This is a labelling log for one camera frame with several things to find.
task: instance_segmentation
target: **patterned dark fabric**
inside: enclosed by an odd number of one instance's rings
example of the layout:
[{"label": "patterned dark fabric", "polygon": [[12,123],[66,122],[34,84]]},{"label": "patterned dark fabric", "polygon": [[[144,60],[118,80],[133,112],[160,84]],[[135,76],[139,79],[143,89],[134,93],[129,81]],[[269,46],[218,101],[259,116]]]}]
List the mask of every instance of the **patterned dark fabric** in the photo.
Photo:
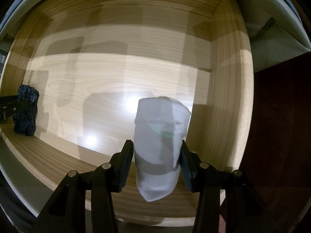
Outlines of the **patterned dark fabric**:
[{"label": "patterned dark fabric", "polygon": [[39,92],[28,85],[20,85],[17,94],[17,100],[28,100],[30,107],[23,112],[13,115],[14,131],[16,133],[32,136],[36,131],[35,119],[38,112]]}]

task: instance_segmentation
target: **wood grain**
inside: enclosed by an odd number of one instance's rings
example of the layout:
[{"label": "wood grain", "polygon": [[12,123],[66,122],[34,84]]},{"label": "wood grain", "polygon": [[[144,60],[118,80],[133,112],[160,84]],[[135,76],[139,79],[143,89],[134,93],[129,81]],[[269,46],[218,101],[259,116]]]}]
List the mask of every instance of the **wood grain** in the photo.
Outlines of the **wood grain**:
[{"label": "wood grain", "polygon": [[238,169],[249,132],[253,101],[252,55],[235,0],[222,0],[211,19],[211,74],[201,160],[218,170]]},{"label": "wood grain", "polygon": [[[249,129],[252,62],[235,0],[46,0],[32,14],[12,50],[32,40],[31,31],[37,41],[25,60],[11,57],[22,72],[7,66],[4,75],[16,83],[4,80],[0,95],[16,94],[21,82],[34,86],[37,131],[25,137],[3,124],[1,134],[45,185],[54,190],[69,170],[109,161],[133,139],[138,100],[163,95],[192,111],[192,151],[219,169],[238,166]],[[42,14],[48,23],[32,28]],[[196,201],[183,183],[148,203],[135,178],[132,163],[124,191],[113,194],[118,219],[193,225]]]}]

